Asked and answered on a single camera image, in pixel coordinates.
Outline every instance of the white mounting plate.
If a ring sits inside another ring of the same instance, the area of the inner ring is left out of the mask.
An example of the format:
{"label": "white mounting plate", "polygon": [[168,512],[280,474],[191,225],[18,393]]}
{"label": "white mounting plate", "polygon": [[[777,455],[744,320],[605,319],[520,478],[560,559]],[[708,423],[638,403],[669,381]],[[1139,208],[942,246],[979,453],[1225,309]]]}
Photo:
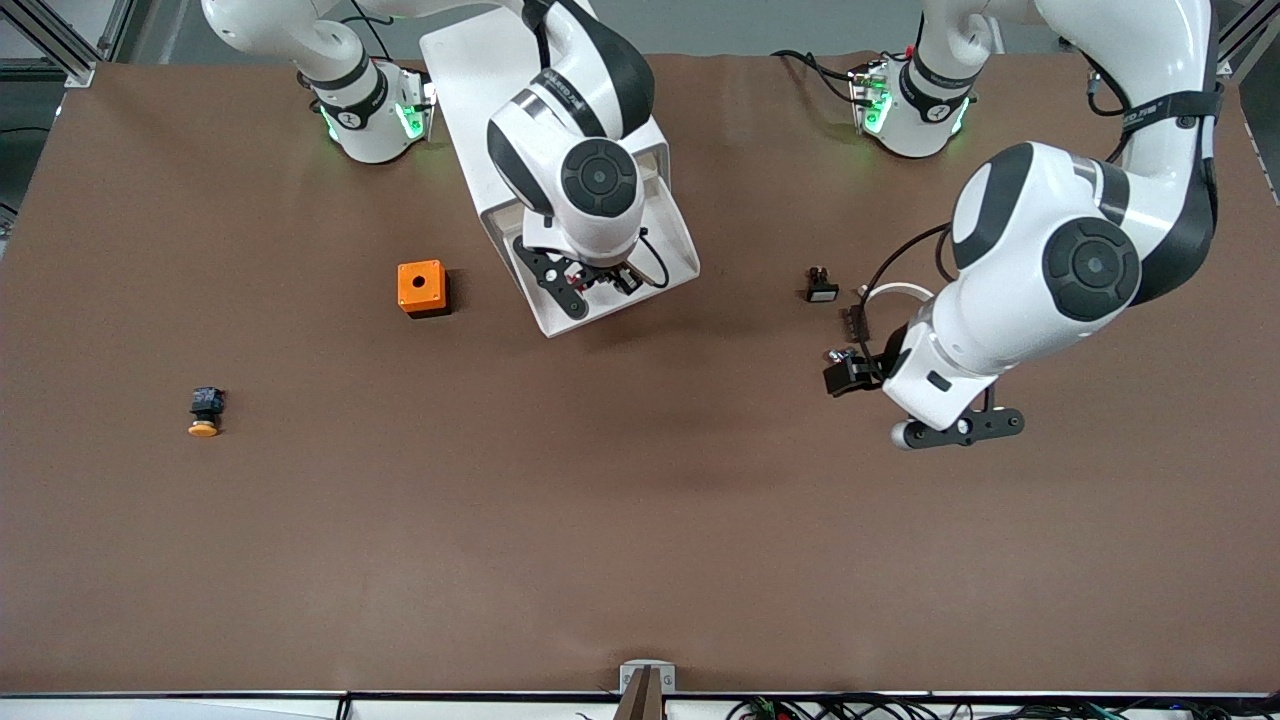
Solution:
{"label": "white mounting plate", "polygon": [[626,694],[627,685],[631,684],[631,675],[640,673],[645,666],[653,666],[654,671],[657,671],[658,680],[662,683],[662,694],[675,694],[676,665],[666,660],[628,660],[623,662],[618,667],[618,694]]}
{"label": "white mounting plate", "polygon": [[[577,3],[594,13],[588,0]],[[671,195],[667,138],[658,123],[650,119],[623,140],[622,146],[640,164],[645,190],[643,224],[649,228],[649,242],[667,264],[671,274],[668,284],[663,290],[644,286],[631,296],[609,286],[596,286],[584,295],[590,305],[585,318],[573,320],[566,315],[512,252],[512,242],[521,232],[525,206],[489,159],[485,136],[489,118],[527,86],[540,69],[532,33],[513,13],[494,9],[424,35],[419,45],[435,82],[440,111],[448,123],[476,214],[547,337],[598,320],[698,277],[701,270],[698,251]],[[636,246],[630,260],[660,282],[662,270],[644,245]]]}

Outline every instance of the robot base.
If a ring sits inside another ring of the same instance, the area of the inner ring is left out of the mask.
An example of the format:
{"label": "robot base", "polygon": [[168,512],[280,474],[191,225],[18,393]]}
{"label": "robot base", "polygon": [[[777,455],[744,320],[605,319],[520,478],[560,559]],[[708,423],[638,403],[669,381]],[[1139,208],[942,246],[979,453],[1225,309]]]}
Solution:
{"label": "robot base", "polygon": [[869,70],[874,77],[874,86],[850,83],[854,97],[873,104],[872,108],[855,106],[854,122],[858,123],[859,131],[874,137],[895,155],[928,158],[942,150],[951,136],[960,132],[969,101],[951,113],[945,122],[927,123],[920,119],[920,113],[899,95],[899,76],[904,72],[906,72],[905,61],[887,60]]}
{"label": "robot base", "polygon": [[[591,9],[586,0],[577,1]],[[582,295],[590,306],[584,318],[575,320],[566,315],[515,255],[512,243],[521,234],[525,206],[494,168],[485,137],[489,118],[540,69],[532,33],[518,17],[497,9],[428,33],[420,46],[476,213],[543,334],[556,337],[698,277],[701,269],[698,251],[671,195],[667,138],[650,119],[623,140],[622,146],[640,165],[645,191],[641,224],[649,229],[648,240],[667,266],[668,282],[664,288],[646,284],[630,296],[607,284],[596,286]],[[645,275],[662,282],[662,269],[643,243],[628,260]]]}

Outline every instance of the yellow button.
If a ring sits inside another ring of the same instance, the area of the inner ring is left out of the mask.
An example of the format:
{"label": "yellow button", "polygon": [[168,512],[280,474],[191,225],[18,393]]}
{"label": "yellow button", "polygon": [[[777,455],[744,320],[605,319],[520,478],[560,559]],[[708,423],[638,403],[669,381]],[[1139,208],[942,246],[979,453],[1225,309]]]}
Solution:
{"label": "yellow button", "polygon": [[187,433],[195,437],[214,437],[218,434],[218,427],[209,420],[196,420],[187,428]]}

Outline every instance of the green led light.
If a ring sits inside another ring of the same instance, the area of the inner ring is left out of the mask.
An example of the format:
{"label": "green led light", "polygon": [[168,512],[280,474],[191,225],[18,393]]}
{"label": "green led light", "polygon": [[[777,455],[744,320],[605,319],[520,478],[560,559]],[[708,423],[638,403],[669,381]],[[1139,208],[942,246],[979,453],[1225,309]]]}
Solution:
{"label": "green led light", "polygon": [[873,101],[870,109],[867,110],[867,132],[879,132],[884,127],[884,118],[891,108],[893,108],[893,96],[882,92],[879,99]]}
{"label": "green led light", "polygon": [[324,124],[329,126],[329,137],[333,138],[334,142],[338,142],[338,131],[333,128],[333,119],[329,118],[328,110],[320,108],[320,117],[324,118]]}
{"label": "green led light", "polygon": [[406,108],[399,102],[396,104],[396,117],[401,119],[401,124],[404,126],[404,135],[410,140],[417,140],[422,137],[422,114],[413,108]]}
{"label": "green led light", "polygon": [[951,135],[960,132],[960,124],[964,123],[964,111],[969,109],[969,99],[964,99],[964,104],[956,110],[956,124],[951,126]]}

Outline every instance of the brown table surface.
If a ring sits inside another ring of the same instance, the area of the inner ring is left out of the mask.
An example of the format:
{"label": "brown table surface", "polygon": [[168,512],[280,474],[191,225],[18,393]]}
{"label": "brown table surface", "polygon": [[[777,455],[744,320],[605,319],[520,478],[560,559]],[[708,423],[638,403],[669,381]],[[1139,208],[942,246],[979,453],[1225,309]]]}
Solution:
{"label": "brown table surface", "polygon": [[[0,264],[0,689],[1275,689],[1280,214],[1235,92],[1199,274],[1001,380],[1021,437],[904,454],[824,393],[803,273],[865,282],[1014,142],[1105,155],[1083,61],[996,58],[919,161],[782,60],[654,68],[703,275],[557,340],[447,132],[348,161],[285,67],[69,92]],[[451,318],[396,306],[424,258]]]}

